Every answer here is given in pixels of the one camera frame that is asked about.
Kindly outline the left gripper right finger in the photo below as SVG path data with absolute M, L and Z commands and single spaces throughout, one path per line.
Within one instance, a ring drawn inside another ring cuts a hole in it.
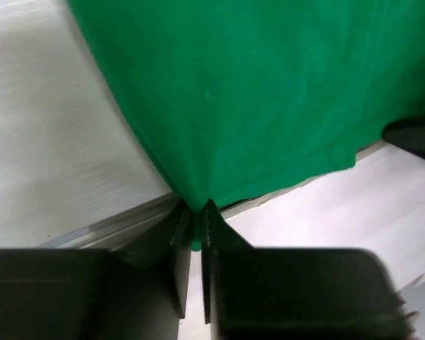
M 220 213 L 215 201 L 209 199 L 200 212 L 201 265 L 203 285 L 203 306 L 205 323 L 211 317 L 211 278 L 212 251 L 214 249 L 251 249 L 238 232 L 231 228 Z

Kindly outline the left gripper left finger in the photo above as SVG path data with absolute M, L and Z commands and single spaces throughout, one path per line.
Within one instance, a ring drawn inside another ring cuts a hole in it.
M 116 317 L 184 317 L 192 212 L 178 203 L 155 226 L 113 252 L 111 307 Z

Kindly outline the green t shirt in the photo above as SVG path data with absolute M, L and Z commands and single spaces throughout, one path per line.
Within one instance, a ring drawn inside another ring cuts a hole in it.
M 199 211 L 351 168 L 425 112 L 425 1 L 70 1 L 124 119 Z

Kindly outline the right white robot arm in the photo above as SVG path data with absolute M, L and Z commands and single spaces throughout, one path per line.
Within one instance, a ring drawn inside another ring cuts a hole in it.
M 383 130 L 382 139 L 425 160 L 425 115 L 390 123 Z

